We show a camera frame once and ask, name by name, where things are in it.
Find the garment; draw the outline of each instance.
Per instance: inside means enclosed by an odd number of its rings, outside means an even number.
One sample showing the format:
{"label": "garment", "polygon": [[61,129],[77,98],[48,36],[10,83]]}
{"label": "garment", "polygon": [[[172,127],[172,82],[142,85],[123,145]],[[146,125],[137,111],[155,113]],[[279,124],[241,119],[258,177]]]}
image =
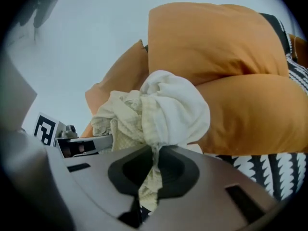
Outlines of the garment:
{"label": "garment", "polygon": [[[112,91],[93,116],[93,135],[112,134],[112,150],[146,143],[152,147],[154,164],[165,145],[186,146],[209,128],[207,103],[192,83],[167,71],[149,75],[140,91]],[[162,180],[157,165],[140,188],[140,204],[153,211]]]}
{"label": "garment", "polygon": [[[262,15],[237,5],[165,4],[150,11],[148,41],[149,52],[137,42],[86,92],[93,114],[110,91],[138,89],[148,73],[166,70],[208,103],[210,128],[197,141],[203,152],[308,151],[308,98],[288,78],[284,48]],[[83,136],[91,133],[88,126]]]}

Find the crumpled fabric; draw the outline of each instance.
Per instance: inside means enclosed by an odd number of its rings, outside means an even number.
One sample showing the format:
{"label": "crumpled fabric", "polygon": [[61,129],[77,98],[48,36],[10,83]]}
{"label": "crumpled fabric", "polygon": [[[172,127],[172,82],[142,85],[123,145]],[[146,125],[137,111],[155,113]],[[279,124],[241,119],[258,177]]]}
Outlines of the crumpled fabric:
{"label": "crumpled fabric", "polygon": [[207,103],[188,80],[158,70],[149,75],[140,91],[112,91],[91,120],[93,135],[112,134],[112,151],[148,144],[154,165],[139,189],[142,206],[154,211],[162,179],[157,167],[159,149],[199,140],[209,129]]}

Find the cream cloth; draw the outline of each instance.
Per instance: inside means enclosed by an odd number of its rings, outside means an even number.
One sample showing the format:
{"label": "cream cloth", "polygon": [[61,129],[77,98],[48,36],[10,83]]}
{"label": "cream cloth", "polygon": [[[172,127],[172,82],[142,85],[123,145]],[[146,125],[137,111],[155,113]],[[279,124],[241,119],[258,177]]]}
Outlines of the cream cloth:
{"label": "cream cloth", "polygon": [[152,147],[154,167],[139,189],[139,198],[142,206],[153,211],[162,187],[156,167],[159,149],[199,140],[209,128],[210,111],[191,82],[158,70],[149,75],[140,91],[112,91],[91,125],[94,136],[113,135],[113,151],[142,143]]}

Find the orange cushion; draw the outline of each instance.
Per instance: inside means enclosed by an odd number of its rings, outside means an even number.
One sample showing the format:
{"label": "orange cushion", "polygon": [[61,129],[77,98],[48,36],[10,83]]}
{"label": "orange cushion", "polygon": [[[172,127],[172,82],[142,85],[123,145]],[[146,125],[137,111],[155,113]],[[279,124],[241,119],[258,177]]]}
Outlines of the orange cushion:
{"label": "orange cushion", "polygon": [[288,76],[280,40],[257,12],[238,5],[170,3],[149,16],[149,72],[194,85],[227,76]]}
{"label": "orange cushion", "polygon": [[308,97],[277,75],[233,76],[199,85],[209,105],[203,152],[261,155],[308,151]]}
{"label": "orange cushion", "polygon": [[[113,64],[100,83],[94,84],[85,93],[92,114],[95,115],[99,107],[109,99],[111,91],[139,90],[148,75],[148,52],[139,40]],[[92,136],[92,126],[88,124],[80,137]]]}

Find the white wall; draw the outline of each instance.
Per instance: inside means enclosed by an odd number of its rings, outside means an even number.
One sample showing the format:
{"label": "white wall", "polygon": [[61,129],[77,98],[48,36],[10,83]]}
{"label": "white wall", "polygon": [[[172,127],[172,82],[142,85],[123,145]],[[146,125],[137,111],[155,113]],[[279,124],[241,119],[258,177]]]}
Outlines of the white wall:
{"label": "white wall", "polygon": [[24,129],[32,133],[39,112],[81,134],[91,119],[84,92],[101,81],[114,61],[139,39],[147,44],[149,10],[176,2],[244,5],[277,16],[292,32],[287,8],[281,0],[59,0],[34,41],[33,19],[14,28],[7,47],[17,69],[38,93]]}

